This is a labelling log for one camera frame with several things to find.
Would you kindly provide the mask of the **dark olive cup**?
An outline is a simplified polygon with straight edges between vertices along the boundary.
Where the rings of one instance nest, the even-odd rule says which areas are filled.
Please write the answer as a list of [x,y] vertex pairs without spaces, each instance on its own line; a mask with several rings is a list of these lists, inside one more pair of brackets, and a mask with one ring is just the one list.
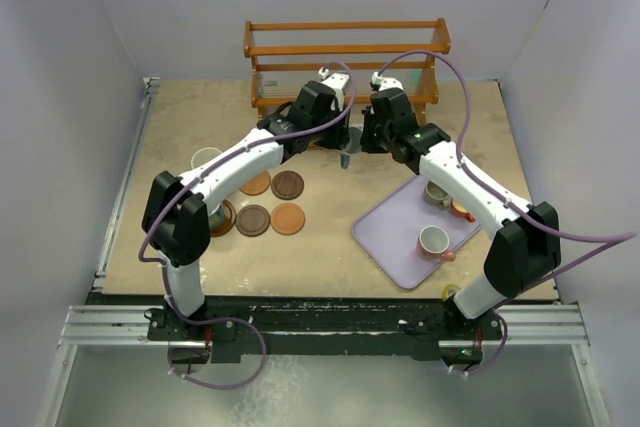
[[441,210],[450,206],[451,196],[434,182],[428,181],[424,188],[424,200]]

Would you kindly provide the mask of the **dark walnut coaster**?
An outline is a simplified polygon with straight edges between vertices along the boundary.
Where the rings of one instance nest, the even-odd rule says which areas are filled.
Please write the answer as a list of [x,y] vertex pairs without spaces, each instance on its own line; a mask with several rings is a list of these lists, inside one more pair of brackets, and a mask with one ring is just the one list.
[[271,181],[272,193],[281,200],[293,200],[304,191],[304,179],[295,171],[282,171]]
[[256,237],[269,228],[270,220],[270,213],[265,207],[252,204],[238,211],[235,225],[242,235]]

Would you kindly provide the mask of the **light wood coaster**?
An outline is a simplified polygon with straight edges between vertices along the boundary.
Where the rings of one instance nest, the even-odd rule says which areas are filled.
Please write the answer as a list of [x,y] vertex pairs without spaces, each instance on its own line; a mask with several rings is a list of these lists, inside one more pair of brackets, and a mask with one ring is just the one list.
[[271,176],[268,171],[264,171],[251,180],[244,183],[239,190],[248,196],[257,196],[270,188]]

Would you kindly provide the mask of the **orange wood coaster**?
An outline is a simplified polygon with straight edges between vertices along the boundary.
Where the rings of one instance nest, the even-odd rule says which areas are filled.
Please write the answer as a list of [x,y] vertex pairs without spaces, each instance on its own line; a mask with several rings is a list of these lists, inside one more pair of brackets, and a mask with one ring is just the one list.
[[305,225],[306,217],[295,203],[282,203],[271,212],[271,226],[281,235],[294,235]]

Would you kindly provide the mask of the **small orange-handled mug front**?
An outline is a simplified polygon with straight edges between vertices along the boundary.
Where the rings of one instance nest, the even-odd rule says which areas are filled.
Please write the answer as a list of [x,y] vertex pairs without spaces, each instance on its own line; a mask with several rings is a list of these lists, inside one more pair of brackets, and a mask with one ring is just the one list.
[[450,249],[447,232],[438,226],[424,227],[417,238],[416,252],[422,258],[453,262],[456,253]]

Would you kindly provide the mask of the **large blue mug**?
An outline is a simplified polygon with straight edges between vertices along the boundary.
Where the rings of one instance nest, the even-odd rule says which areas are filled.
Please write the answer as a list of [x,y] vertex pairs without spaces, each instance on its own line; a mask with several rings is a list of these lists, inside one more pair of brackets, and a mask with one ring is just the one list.
[[203,147],[197,150],[190,159],[192,169],[197,169],[218,157],[222,151],[215,147]]
[[225,221],[225,206],[220,203],[218,207],[212,211],[208,216],[209,230],[214,231],[220,228]]

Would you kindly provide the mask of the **brown ringed coaster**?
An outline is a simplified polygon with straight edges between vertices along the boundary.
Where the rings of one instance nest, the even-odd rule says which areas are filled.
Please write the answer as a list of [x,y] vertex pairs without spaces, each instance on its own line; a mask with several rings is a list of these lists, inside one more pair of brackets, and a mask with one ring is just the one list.
[[214,231],[209,230],[211,237],[221,237],[226,235],[234,227],[236,222],[236,209],[233,204],[228,200],[224,200],[222,203],[225,206],[225,221],[220,228]]

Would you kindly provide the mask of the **small grey mug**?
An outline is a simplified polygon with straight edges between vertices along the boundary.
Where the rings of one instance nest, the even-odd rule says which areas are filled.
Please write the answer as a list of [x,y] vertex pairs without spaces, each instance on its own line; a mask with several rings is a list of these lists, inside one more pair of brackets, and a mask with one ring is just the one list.
[[361,127],[351,126],[348,129],[347,143],[340,152],[340,166],[342,169],[348,169],[351,157],[361,152],[361,138]]

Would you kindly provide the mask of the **large blue mug front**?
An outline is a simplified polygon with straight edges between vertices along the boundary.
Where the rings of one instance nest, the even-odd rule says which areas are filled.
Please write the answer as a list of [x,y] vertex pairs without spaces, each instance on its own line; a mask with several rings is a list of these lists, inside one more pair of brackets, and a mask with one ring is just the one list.
[[218,207],[212,211],[208,216],[209,230],[214,231],[220,228],[225,221],[225,206],[220,203]]

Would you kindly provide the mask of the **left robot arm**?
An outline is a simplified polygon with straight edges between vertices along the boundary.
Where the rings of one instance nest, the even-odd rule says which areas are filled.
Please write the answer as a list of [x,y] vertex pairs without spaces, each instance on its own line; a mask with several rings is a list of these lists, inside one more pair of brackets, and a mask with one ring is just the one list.
[[297,99],[262,119],[235,146],[214,160],[178,176],[167,171],[153,180],[143,214],[146,237],[139,260],[160,264],[171,328],[184,339],[202,334],[206,316],[200,258],[210,243],[209,218],[228,196],[258,174],[287,162],[316,141],[343,145],[351,106],[344,103],[349,76],[338,72],[307,82]]

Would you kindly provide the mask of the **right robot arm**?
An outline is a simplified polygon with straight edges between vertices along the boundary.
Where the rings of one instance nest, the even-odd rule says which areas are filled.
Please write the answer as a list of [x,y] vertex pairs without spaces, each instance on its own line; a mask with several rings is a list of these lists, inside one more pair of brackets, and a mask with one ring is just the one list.
[[530,225],[533,219],[558,228],[556,210],[547,202],[533,205],[501,186],[465,156],[433,123],[420,126],[405,91],[376,87],[364,111],[360,141],[366,153],[389,153],[394,161],[443,188],[458,201],[491,240],[483,273],[454,295],[445,313],[446,330],[467,338],[480,326],[480,316],[513,299],[559,266],[560,241]]

